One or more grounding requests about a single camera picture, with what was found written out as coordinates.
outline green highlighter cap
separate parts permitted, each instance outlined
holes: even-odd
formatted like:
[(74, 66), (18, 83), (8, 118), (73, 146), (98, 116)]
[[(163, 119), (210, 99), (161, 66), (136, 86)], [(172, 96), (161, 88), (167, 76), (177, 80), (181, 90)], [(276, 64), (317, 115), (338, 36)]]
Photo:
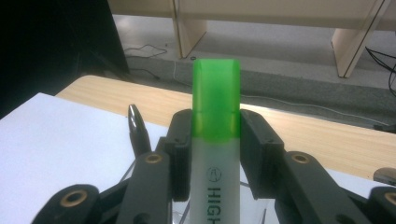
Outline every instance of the green highlighter cap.
[(238, 61), (194, 61), (192, 137), (216, 143), (239, 138), (240, 86)]

